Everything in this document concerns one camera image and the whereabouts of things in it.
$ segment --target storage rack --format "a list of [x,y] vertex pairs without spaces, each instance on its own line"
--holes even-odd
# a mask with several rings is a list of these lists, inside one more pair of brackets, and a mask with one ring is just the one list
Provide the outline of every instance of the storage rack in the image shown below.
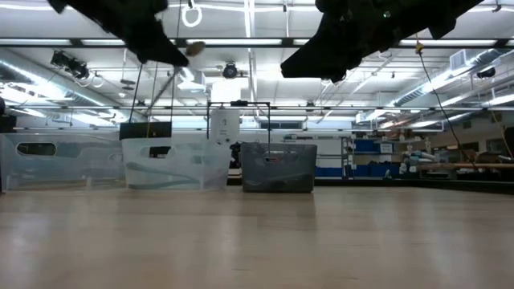
[[[392,144],[389,149],[384,151],[381,147],[379,149],[373,148],[371,150],[357,150],[357,144],[356,141],[359,140],[369,140],[372,141],[373,144]],[[398,140],[391,140],[388,139],[388,137],[360,137],[357,138],[355,134],[353,134],[350,137],[344,137],[342,139],[341,144],[341,162],[343,167],[343,178],[348,180],[377,180],[382,179],[384,176],[362,176],[364,173],[362,173],[363,169],[366,169],[366,171],[369,170],[368,165],[356,165],[354,164],[355,156],[391,156],[391,155],[398,155],[402,152],[395,152],[394,151],[394,145],[396,144],[408,144],[407,150],[412,150],[412,144],[420,141],[425,141],[421,137],[416,136],[415,138],[411,139],[404,139],[402,136]]]

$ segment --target security camera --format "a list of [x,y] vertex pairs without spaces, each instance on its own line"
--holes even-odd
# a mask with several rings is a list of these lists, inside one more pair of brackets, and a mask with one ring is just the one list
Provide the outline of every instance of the security camera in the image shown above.
[[236,78],[238,76],[238,68],[235,66],[235,63],[227,63],[222,75],[226,79]]

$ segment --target ceiling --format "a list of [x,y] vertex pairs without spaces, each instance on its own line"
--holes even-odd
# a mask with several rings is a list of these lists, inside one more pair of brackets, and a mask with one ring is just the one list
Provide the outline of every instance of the ceiling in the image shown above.
[[[321,13],[313,6],[313,0],[288,0],[289,11],[282,11],[283,1],[255,0],[255,17],[253,25],[247,34],[245,27],[245,12],[243,0],[200,1],[196,4],[202,9],[202,21],[195,27],[187,27],[178,19],[178,1],[170,1],[170,8],[161,17],[165,32],[174,38],[204,39],[204,38],[308,38],[315,34],[320,22]],[[500,0],[504,8],[497,12],[481,11],[490,8],[495,1],[484,1],[472,12],[459,18],[457,27],[447,37],[449,39],[510,39],[514,36],[514,0]],[[187,13],[190,22],[195,20],[195,11]],[[44,0],[1,1],[0,0],[1,38],[83,38],[110,39],[111,35],[102,31],[95,23],[89,21],[74,10],[66,10],[56,14],[48,9]],[[427,31],[418,34],[421,39],[430,38]],[[56,71],[50,65],[50,59],[55,48],[51,47],[16,47],[9,49],[16,55],[45,67],[62,77],[71,79],[63,71]],[[133,92],[122,92],[122,78],[137,81],[139,63],[135,55],[127,54],[124,64],[124,49],[121,48],[64,48],[68,54],[88,63],[88,68],[95,71],[104,79],[100,84],[96,79],[87,89],[122,105],[130,105]],[[348,72],[347,79],[338,85],[329,84],[327,87],[320,79],[284,79],[280,75],[279,65],[296,48],[252,48],[256,63],[256,94],[255,100],[270,101],[276,105],[305,105],[308,100],[315,101],[320,106],[364,105],[382,106],[394,100],[400,92],[426,82],[419,57],[413,48],[391,49],[379,54],[375,53],[363,60],[362,64]],[[449,57],[459,49],[426,49],[423,54],[426,68],[430,73],[443,71],[449,65]],[[233,62],[242,71],[249,71],[249,52],[246,48],[207,48],[198,57],[191,59],[190,67],[204,71],[207,83],[222,80],[218,67],[227,62]],[[498,64],[498,75],[511,73],[510,61],[504,60]],[[146,104],[151,103],[155,91],[166,82],[172,68],[160,63],[156,69],[155,63],[144,65],[137,98]],[[157,89],[154,89],[154,76]],[[452,82],[440,88],[445,99],[457,96],[471,89],[470,77]],[[82,82],[86,85],[91,79]],[[248,89],[248,78],[237,80],[242,85],[242,98],[251,99]],[[485,85],[494,79],[475,79],[473,85]],[[204,92],[184,92],[176,89],[174,92],[175,105],[205,104],[207,94]],[[156,103],[157,106],[171,104],[172,92],[166,92]],[[433,98],[425,97],[425,101],[417,100],[417,106],[434,106]],[[337,111],[333,115],[355,115],[356,111]],[[164,110],[153,111],[154,115],[169,115]],[[185,110],[177,114],[188,115]]]

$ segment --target hanging cable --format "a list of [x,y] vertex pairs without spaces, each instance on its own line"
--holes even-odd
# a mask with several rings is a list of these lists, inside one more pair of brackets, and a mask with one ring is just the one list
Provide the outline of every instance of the hanging cable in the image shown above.
[[139,75],[137,76],[137,83],[136,83],[136,91],[134,92],[134,99],[132,101],[132,109],[130,109],[130,117],[128,119],[128,123],[132,123],[132,115],[134,113],[134,107],[136,106],[136,98],[137,98],[137,90],[139,88],[139,83],[141,80],[141,73],[143,72],[143,64],[139,66]]
[[444,111],[443,104],[441,103],[441,98],[439,97],[439,94],[435,91],[434,85],[432,84],[432,78],[430,77],[430,74],[428,73],[428,70],[426,69],[425,61],[423,60],[423,55],[422,55],[423,48],[424,48],[424,46],[418,41],[418,44],[416,45],[416,54],[418,54],[419,58],[421,59],[421,64],[423,65],[423,70],[425,71],[426,77],[428,78],[428,82],[430,83],[430,86],[432,87],[432,91],[434,92],[435,96],[437,97],[437,102],[439,103],[439,107],[441,108],[441,111],[443,112],[444,117],[447,119],[448,125],[450,126],[451,133],[453,134],[453,137],[457,141],[457,146],[459,147],[460,152],[473,165],[473,169],[475,169],[475,171],[478,171],[478,168],[476,167],[475,162],[466,154],[466,152],[464,152],[463,146],[460,144],[460,140],[457,137],[455,130],[453,129],[451,120],[448,117],[447,112]]
[[512,159],[514,159],[514,155],[512,155],[511,148],[508,146],[507,138],[505,137],[505,128],[502,128],[500,122],[498,122],[498,119],[496,119],[495,112],[491,112],[491,114],[492,114],[492,119],[495,120],[496,125],[498,125],[498,128],[501,131],[501,137],[504,139],[505,147],[507,148],[507,152],[508,152],[509,156]]
[[[159,69],[159,62],[155,62],[155,72],[153,73],[153,88],[152,88],[152,101],[150,102],[153,104],[153,97],[155,97],[155,85],[157,84],[157,70]],[[150,109],[148,111],[148,125],[146,128],[146,138],[149,138],[150,136],[150,122],[152,120],[152,108],[153,105],[150,105]]]
[[[182,7],[182,0],[180,0],[178,5],[179,5],[179,7]],[[182,16],[182,14],[180,13],[180,8],[179,8],[178,9],[178,21],[177,21],[177,39],[178,39],[179,32],[180,32],[181,16]],[[170,138],[173,138],[173,109],[174,109],[173,106],[174,106],[174,103],[175,103],[175,76],[177,75],[179,70],[180,70],[180,68],[173,66],[173,74],[171,75],[170,79],[168,80],[168,83],[171,84],[171,109],[169,111],[169,122],[171,124],[170,125],[171,132],[170,132],[170,135],[169,135]]]
[[[187,12],[192,11],[192,10],[196,10],[198,15],[194,22],[189,22],[187,20]],[[202,21],[202,18],[203,18],[202,8],[200,6],[195,5],[194,0],[188,0],[187,6],[182,8],[181,16],[182,16],[182,23],[184,23],[184,25],[186,25],[189,28],[195,27],[198,24],[200,24],[200,22]]]

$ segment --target wire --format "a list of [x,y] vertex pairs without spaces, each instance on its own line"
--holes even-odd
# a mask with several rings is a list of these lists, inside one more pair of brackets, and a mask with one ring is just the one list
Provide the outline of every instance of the wire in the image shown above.
[[[153,88],[152,88],[152,102],[153,104],[153,97],[155,97],[155,85],[157,84],[157,70],[159,69],[159,62],[155,62],[155,73],[153,74]],[[153,105],[150,105],[149,109],[149,118],[148,118],[148,125],[146,126],[146,138],[149,138],[150,136],[150,121],[152,119],[152,108]]]
[[498,125],[498,128],[501,131],[501,137],[504,139],[505,147],[507,148],[508,154],[510,155],[511,158],[514,158],[514,156],[512,155],[511,148],[508,146],[507,138],[505,137],[505,128],[501,127],[501,124],[496,119],[496,114],[494,112],[491,112],[491,114],[492,114],[493,120],[495,120],[495,123]]
[[[45,84],[50,83],[50,82],[51,82],[51,80],[52,80],[52,79],[54,79],[54,78],[59,74],[59,72],[61,71],[61,69],[63,69],[63,68],[62,68],[62,67],[61,67],[61,68],[59,68],[59,69],[54,73],[54,75],[52,75],[52,76],[48,79],[48,81],[47,81]],[[11,112],[10,112],[10,114],[8,114],[7,116],[12,115],[12,114],[13,114],[13,112],[14,112],[15,110],[18,110],[19,108],[21,108],[24,104],[26,104],[26,103],[27,103],[27,101],[29,101],[29,100],[25,100],[25,101],[23,101],[19,106],[15,107],[15,108],[11,108],[11,110],[12,110],[12,111],[11,111]]]
[[430,85],[432,87],[432,91],[434,92],[435,96],[437,96],[437,102],[439,103],[439,107],[441,108],[441,111],[443,112],[444,117],[446,117],[446,119],[448,121],[448,125],[450,126],[451,133],[453,134],[453,137],[457,141],[457,145],[459,147],[460,152],[473,165],[473,169],[478,171],[478,168],[476,167],[475,162],[464,152],[463,146],[460,144],[460,140],[457,137],[457,134],[455,133],[455,130],[453,129],[453,125],[451,124],[450,118],[448,117],[447,112],[444,111],[443,104],[441,104],[441,98],[439,97],[439,94],[435,91],[434,85],[432,84],[432,78],[430,77],[430,75],[428,74],[428,70],[426,69],[425,61],[423,60],[423,55],[422,55],[423,54],[422,48],[417,50],[416,53],[419,55],[419,58],[421,59],[421,64],[423,65],[423,70],[425,71],[426,77],[428,78],[428,81],[429,81],[429,83],[430,83]]
[[[180,32],[180,21],[182,17],[182,13],[180,11],[180,7],[182,7],[182,0],[178,3],[178,20],[177,20],[177,39],[178,39],[178,33]],[[173,66],[173,74],[171,75],[171,79],[168,80],[168,82],[171,84],[171,109],[169,111],[169,123],[171,132],[169,134],[169,138],[173,138],[173,109],[174,109],[174,103],[175,103],[175,76],[177,75],[180,68]]]
[[139,67],[139,75],[137,76],[136,90],[134,91],[134,100],[132,101],[132,109],[130,109],[130,117],[128,123],[132,123],[132,115],[134,113],[134,107],[136,106],[137,89],[139,88],[139,82],[141,80],[141,73],[143,72],[143,64]]

